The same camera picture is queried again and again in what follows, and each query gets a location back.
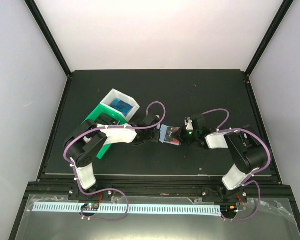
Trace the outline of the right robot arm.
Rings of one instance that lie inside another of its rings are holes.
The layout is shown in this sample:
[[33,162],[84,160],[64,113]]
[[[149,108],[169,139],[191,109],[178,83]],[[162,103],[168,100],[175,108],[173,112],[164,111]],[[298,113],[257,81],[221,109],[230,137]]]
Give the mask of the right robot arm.
[[208,128],[202,114],[187,117],[184,126],[171,136],[181,143],[194,145],[206,150],[226,149],[233,160],[230,170],[222,177],[222,184],[215,192],[224,202],[230,201],[236,190],[248,184],[256,173],[270,165],[272,153],[264,141],[252,132],[250,125],[244,128],[212,130]]

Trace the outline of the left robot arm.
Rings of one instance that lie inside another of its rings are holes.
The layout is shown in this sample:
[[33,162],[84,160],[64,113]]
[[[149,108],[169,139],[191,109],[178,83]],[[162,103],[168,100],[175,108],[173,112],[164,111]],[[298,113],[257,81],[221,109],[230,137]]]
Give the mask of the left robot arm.
[[102,158],[111,145],[125,143],[137,146],[148,141],[157,143],[160,120],[158,115],[147,114],[143,120],[122,125],[116,120],[113,127],[91,119],[84,121],[65,141],[63,152],[63,157],[74,171],[74,180],[80,185],[79,193],[87,200],[97,195],[93,161]]

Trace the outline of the red credit card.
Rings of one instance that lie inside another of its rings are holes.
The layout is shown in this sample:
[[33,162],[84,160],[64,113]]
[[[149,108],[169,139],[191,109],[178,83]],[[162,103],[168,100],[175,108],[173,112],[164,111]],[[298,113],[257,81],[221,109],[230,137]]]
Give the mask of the red credit card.
[[181,142],[178,141],[177,139],[174,139],[170,142],[170,144],[174,145],[174,146],[180,146],[181,145]]

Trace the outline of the left black frame post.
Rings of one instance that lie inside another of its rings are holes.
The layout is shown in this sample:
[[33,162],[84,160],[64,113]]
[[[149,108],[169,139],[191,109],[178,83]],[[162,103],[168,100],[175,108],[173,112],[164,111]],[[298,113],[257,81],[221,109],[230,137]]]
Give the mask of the left black frame post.
[[24,0],[26,3],[28,9],[30,10],[33,18],[35,19],[38,27],[40,28],[41,32],[43,33],[43,36],[45,37],[49,47],[51,48],[52,52],[54,53],[58,63],[60,64],[63,72],[67,77],[72,75],[72,72],[57,44],[55,41],[55,38],[53,37],[53,34],[51,33],[41,11],[39,10],[39,7],[37,6],[36,2],[34,0]]

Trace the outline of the left small circuit board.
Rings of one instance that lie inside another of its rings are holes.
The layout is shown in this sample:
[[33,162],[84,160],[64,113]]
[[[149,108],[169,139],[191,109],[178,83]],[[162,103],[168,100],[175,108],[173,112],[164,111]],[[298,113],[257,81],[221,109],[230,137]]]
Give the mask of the left small circuit board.
[[85,203],[81,206],[81,211],[97,211],[99,209],[98,203]]

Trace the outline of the green plastic bin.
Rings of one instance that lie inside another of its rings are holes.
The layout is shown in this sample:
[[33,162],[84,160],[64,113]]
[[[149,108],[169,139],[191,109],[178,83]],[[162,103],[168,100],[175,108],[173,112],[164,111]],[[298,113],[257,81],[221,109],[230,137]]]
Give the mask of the green plastic bin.
[[124,118],[121,112],[115,110],[114,108],[100,103],[86,118],[85,120],[93,120],[96,121],[97,118],[101,115],[105,114],[114,120],[119,121],[121,124],[127,123],[127,120]]
[[103,150],[103,148],[105,147],[107,139],[107,135],[100,129],[84,136],[82,140],[85,156],[91,157],[92,160],[96,158],[101,159],[105,154],[105,150]]

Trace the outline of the clear white plastic bin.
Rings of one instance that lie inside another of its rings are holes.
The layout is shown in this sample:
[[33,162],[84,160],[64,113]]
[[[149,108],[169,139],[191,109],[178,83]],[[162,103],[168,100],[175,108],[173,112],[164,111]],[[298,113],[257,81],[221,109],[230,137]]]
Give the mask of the clear white plastic bin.
[[116,89],[112,89],[100,102],[103,106],[118,112],[129,121],[140,109],[136,100]]

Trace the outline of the black frame post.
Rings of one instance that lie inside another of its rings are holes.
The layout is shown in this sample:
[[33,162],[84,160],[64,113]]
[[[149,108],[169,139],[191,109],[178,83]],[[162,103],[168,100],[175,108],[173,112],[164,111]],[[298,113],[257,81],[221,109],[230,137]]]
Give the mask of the black frame post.
[[58,63],[60,64],[63,72],[67,77],[72,75],[72,72],[57,44],[55,41],[55,38],[53,37],[53,34],[51,33],[41,11],[39,10],[39,7],[37,6],[36,2],[34,0],[24,0],[26,3],[28,9],[30,10],[33,18],[35,19],[38,27],[40,28],[41,32],[43,33],[43,36],[45,37],[49,47],[51,48],[52,52],[54,53]]
[[274,37],[275,33],[277,32],[279,26],[281,25],[283,19],[285,18],[286,14],[288,13],[290,7],[292,6],[294,0],[283,0],[278,11],[276,12],[271,24],[269,25],[264,37],[262,38],[256,52],[254,53],[248,67],[245,70],[245,75],[250,77],[256,68],[258,62],[260,61],[261,57],[263,56],[265,50],[267,49],[268,45],[270,44],[272,38]]

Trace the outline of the small circuit board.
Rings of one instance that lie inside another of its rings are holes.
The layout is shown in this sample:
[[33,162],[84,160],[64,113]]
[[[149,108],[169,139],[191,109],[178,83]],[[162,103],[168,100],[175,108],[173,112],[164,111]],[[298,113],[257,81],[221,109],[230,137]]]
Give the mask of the small circuit board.
[[241,211],[240,207],[237,205],[221,205],[220,211],[223,214],[232,214],[232,213],[238,213]]
[[99,209],[98,203],[85,203],[81,206],[81,211],[97,211]]

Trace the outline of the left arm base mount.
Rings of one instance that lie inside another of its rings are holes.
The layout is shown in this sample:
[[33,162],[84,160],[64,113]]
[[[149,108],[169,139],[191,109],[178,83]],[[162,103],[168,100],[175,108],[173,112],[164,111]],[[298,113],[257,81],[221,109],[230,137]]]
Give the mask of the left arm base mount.
[[89,189],[79,189],[77,184],[73,184],[69,190],[68,199],[78,201],[92,201],[110,200],[112,195],[115,195],[113,186],[109,184],[96,183]]

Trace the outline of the right black frame post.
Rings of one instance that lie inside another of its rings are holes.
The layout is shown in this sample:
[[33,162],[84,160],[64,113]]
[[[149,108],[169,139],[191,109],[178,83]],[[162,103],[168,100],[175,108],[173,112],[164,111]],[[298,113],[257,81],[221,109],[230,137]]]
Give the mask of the right black frame post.
[[248,67],[245,70],[245,75],[250,77],[256,68],[258,62],[260,61],[261,57],[263,56],[265,50],[267,49],[268,45],[270,44],[272,38],[274,37],[275,33],[277,32],[279,26],[281,25],[283,19],[285,18],[286,14],[288,13],[290,7],[292,6],[294,0],[283,0],[278,11],[276,12],[271,24],[269,25],[264,37],[262,38],[256,52],[254,53]]

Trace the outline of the black aluminium front rail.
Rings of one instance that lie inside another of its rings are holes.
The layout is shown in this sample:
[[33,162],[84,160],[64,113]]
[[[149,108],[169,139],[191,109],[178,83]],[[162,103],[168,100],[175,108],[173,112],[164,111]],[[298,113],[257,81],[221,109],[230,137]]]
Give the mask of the black aluminium front rail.
[[[292,198],[293,191],[289,185],[277,181],[275,177],[254,177],[260,186],[263,198]],[[222,185],[221,177],[140,177],[140,176],[97,176],[96,184],[86,193],[105,189],[118,189],[127,196],[141,197],[201,197],[217,191]],[[25,195],[65,195],[71,199],[85,199],[74,179],[41,178],[29,182]]]

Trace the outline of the right small circuit board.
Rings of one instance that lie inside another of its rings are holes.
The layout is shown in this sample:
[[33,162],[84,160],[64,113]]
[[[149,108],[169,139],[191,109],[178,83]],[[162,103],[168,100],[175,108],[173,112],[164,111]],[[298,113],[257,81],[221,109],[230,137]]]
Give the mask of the right small circuit board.
[[238,213],[241,211],[240,207],[237,205],[221,205],[220,211],[223,214],[232,214],[232,213]]

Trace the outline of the black VIP card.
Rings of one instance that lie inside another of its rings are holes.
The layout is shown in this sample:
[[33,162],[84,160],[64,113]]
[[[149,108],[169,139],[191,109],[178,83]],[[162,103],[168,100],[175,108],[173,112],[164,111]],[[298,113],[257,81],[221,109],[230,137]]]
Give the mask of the black VIP card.
[[164,143],[170,144],[172,140],[178,140],[175,135],[179,131],[179,129],[179,127],[167,127],[164,137]]

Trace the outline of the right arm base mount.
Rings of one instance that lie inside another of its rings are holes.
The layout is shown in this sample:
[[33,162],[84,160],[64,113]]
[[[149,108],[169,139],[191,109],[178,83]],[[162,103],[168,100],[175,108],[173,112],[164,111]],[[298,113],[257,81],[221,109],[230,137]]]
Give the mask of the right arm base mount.
[[247,194],[244,187],[228,190],[224,185],[204,185],[201,188],[204,202],[236,204],[247,203]]

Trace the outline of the black cards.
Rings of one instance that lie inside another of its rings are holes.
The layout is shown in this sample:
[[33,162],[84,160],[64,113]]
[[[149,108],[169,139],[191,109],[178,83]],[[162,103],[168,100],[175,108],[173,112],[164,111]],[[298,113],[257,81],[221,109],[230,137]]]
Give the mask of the black cards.
[[119,120],[116,120],[105,113],[101,113],[97,119],[102,125],[118,125],[120,123]]

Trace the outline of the blue cards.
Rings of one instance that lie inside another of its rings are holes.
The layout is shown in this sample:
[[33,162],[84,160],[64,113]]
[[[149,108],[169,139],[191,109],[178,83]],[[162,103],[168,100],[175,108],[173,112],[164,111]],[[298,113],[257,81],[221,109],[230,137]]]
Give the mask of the blue cards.
[[133,108],[132,105],[124,102],[123,100],[120,100],[119,98],[115,98],[112,103],[110,104],[110,107],[119,111],[123,115],[128,115],[128,113],[131,111]]

